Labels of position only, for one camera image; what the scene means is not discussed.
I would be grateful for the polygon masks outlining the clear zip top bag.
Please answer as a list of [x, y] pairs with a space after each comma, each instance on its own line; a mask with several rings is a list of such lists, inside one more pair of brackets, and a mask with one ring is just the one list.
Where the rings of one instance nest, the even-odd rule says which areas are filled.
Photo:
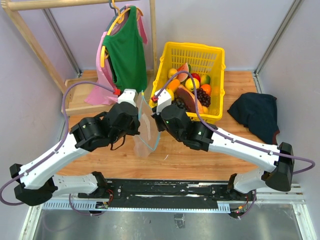
[[140, 122], [138, 131], [140, 134], [133, 137], [134, 153], [136, 156], [141, 158], [147, 158], [157, 149], [161, 136], [156, 122], [152, 118], [152, 108], [147, 103], [145, 97], [146, 95], [142, 91], [139, 93], [136, 100], [136, 106], [138, 107], [138, 120]]

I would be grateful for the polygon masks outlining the papaya slice toy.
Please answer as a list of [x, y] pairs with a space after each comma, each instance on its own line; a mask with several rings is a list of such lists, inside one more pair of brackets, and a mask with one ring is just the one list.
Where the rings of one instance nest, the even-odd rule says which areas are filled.
[[190, 113], [196, 113], [196, 107], [199, 114], [203, 114], [204, 110], [201, 104], [197, 104], [197, 98], [182, 84], [177, 88], [175, 94], [177, 97], [184, 101]]

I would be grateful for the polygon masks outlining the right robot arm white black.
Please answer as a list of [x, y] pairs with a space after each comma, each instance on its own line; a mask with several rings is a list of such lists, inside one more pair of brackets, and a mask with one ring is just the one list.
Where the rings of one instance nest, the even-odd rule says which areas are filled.
[[262, 144], [228, 133], [214, 124], [192, 121], [187, 113], [171, 104], [161, 112], [152, 109], [158, 131], [166, 131], [186, 147], [205, 152], [222, 153], [258, 166], [247, 173], [234, 173], [226, 188], [232, 200], [259, 188], [269, 187], [280, 192], [291, 190], [294, 160], [293, 148], [282, 142], [279, 146]]

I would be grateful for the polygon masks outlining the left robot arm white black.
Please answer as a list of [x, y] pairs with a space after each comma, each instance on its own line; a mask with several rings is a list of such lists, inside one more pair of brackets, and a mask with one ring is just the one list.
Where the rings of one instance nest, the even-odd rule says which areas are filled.
[[10, 174], [18, 182], [14, 188], [16, 199], [28, 206], [37, 206], [60, 195], [103, 197], [108, 193], [108, 184], [101, 172], [82, 176], [62, 176], [57, 172], [98, 148], [114, 150], [114, 144], [124, 141], [127, 135], [139, 135], [138, 114], [135, 103], [116, 103], [108, 112], [85, 117], [74, 125], [65, 140], [45, 153], [49, 156], [45, 162], [38, 157], [26, 165], [13, 164]]

